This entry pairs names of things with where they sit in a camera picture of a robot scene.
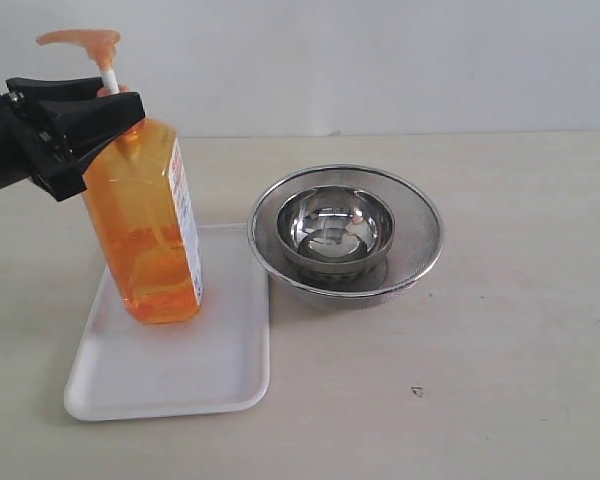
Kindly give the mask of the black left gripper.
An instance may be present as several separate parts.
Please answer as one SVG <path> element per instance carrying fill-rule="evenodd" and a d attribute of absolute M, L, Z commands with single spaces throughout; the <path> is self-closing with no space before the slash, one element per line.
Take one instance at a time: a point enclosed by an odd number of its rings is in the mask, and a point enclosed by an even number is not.
<path fill-rule="evenodd" d="M 86 190 L 83 174 L 145 118 L 141 96 L 97 96 L 100 77 L 13 77 L 0 92 L 0 190 L 31 181 L 61 202 Z"/>

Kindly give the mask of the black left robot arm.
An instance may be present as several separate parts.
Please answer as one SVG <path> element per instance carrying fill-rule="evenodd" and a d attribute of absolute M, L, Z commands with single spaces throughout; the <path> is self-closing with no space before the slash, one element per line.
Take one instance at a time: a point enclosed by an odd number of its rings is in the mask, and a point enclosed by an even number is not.
<path fill-rule="evenodd" d="M 29 180 L 58 202 L 78 195 L 97 155 L 145 118 L 137 92 L 98 96 L 98 77 L 15 77 L 6 86 L 0 92 L 0 190 Z"/>

